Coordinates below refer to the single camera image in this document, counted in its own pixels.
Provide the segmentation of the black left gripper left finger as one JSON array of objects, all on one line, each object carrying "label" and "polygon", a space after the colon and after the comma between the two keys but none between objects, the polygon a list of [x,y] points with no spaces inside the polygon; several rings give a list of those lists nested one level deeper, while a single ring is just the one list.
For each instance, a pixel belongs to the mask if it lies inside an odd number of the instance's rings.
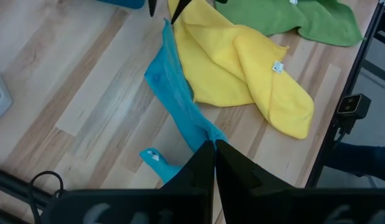
[{"label": "black left gripper left finger", "polygon": [[44,209],[42,224],[211,224],[214,164],[206,141],[160,189],[68,191]]}]

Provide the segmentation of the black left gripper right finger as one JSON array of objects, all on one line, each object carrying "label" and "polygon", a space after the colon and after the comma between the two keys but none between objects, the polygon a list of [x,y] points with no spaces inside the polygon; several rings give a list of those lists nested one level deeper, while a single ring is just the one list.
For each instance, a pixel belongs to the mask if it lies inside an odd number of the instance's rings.
[{"label": "black left gripper right finger", "polygon": [[216,141],[227,224],[385,224],[385,189],[296,188]]}]

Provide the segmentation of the yellow microfiber towel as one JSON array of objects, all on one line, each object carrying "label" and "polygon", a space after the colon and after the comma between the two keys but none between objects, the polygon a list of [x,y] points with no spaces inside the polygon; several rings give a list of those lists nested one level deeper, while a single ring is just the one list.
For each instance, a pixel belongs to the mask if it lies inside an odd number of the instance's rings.
[{"label": "yellow microfiber towel", "polygon": [[308,136],[314,102],[284,69],[288,47],[227,20],[206,0],[167,0],[184,77],[199,103],[228,107],[255,104],[277,130]]}]

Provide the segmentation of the blue microfiber towel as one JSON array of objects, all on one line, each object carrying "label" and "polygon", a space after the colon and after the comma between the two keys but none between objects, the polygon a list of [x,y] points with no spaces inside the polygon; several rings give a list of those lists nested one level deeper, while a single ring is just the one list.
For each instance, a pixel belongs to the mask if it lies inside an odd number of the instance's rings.
[{"label": "blue microfiber towel", "polygon": [[162,41],[162,46],[144,74],[148,86],[171,115],[193,153],[206,141],[226,140],[226,135],[193,102],[168,20],[164,21]]}]

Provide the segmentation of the green microfiber towel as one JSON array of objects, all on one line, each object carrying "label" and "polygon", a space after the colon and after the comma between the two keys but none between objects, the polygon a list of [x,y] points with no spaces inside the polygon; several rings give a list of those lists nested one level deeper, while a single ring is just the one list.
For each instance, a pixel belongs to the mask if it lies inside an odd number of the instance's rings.
[{"label": "green microfiber towel", "polygon": [[215,7],[266,36],[295,29],[305,39],[340,47],[363,39],[353,11],[338,0],[224,0]]}]

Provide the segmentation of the blue plastic bin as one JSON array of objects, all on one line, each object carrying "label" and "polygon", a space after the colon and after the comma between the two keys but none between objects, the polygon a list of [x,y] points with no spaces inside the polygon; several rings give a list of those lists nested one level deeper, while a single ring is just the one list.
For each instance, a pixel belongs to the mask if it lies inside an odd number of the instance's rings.
[{"label": "blue plastic bin", "polygon": [[139,9],[139,8],[142,8],[145,4],[145,0],[97,0],[97,1],[113,4],[116,6],[126,7],[130,9]]}]

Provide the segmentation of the person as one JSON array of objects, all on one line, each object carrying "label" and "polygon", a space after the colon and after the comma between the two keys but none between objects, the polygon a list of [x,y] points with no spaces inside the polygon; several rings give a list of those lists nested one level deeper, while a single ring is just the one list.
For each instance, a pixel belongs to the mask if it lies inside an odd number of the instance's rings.
[{"label": "person", "polygon": [[338,143],[328,153],[325,166],[355,175],[371,175],[385,181],[385,146]]}]

